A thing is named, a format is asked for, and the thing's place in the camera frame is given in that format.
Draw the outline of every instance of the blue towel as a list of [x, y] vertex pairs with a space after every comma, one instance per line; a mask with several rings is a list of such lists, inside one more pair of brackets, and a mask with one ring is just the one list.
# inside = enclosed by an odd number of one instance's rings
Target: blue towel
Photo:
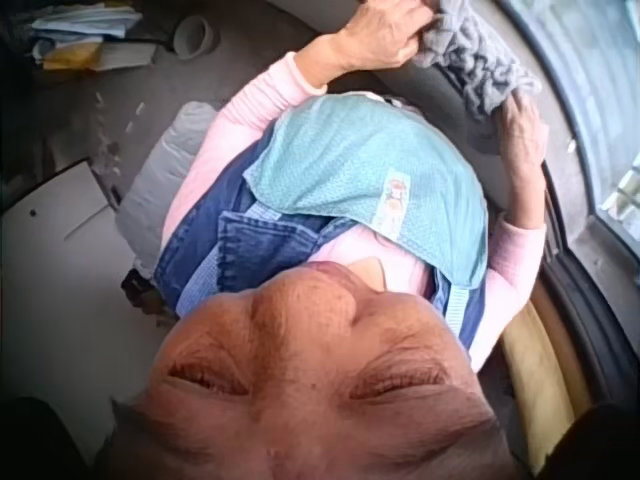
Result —
[[311, 99], [278, 119], [244, 176], [274, 210], [355, 220], [459, 288], [484, 278], [482, 188], [456, 148], [414, 113], [363, 95]]

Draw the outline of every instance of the closed eye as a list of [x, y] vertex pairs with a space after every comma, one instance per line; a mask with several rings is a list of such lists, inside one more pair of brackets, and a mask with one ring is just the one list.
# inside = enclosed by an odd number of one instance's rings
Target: closed eye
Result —
[[221, 395], [248, 395], [248, 389], [235, 377], [222, 374], [199, 363], [176, 364], [169, 376], [189, 382]]
[[369, 400], [382, 395], [425, 385], [444, 385], [449, 376], [440, 364], [422, 364], [417, 368], [407, 365], [391, 366], [391, 368], [375, 368], [370, 373], [360, 375], [349, 392], [351, 400]]

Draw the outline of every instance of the pink long-sleeve shirt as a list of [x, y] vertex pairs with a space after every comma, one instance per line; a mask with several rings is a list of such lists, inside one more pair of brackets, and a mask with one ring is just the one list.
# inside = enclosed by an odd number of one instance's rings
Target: pink long-sleeve shirt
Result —
[[[176, 195], [164, 225], [162, 243], [222, 170], [258, 140], [269, 123], [307, 98], [326, 93], [326, 86], [309, 85], [298, 70], [294, 53], [274, 63], [244, 87], [211, 124], [202, 148]], [[498, 221], [489, 244], [485, 312], [469, 350], [471, 366], [479, 371], [502, 331], [527, 302], [536, 279], [546, 228], [523, 230]], [[310, 260], [351, 264], [368, 257], [380, 261], [387, 289], [422, 295], [429, 268], [403, 248], [356, 226], [326, 244]]]

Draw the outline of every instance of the printed label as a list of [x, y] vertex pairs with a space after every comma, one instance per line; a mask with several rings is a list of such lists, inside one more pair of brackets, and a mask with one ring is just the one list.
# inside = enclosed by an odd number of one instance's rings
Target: printed label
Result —
[[372, 228], [389, 240], [397, 240], [402, 229], [404, 217], [409, 207], [411, 177], [405, 173], [389, 169]]

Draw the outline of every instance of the pink sleeve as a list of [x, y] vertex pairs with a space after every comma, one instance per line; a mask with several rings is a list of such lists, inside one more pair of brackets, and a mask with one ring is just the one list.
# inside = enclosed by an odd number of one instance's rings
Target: pink sleeve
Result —
[[187, 177], [169, 208], [162, 232], [165, 245], [180, 221], [245, 148], [258, 140], [269, 123], [313, 95], [323, 95], [304, 79], [290, 52], [244, 87], [211, 124]]
[[523, 230], [500, 218], [489, 244], [485, 311], [469, 355], [478, 372], [502, 331], [525, 306], [540, 268], [546, 226]]

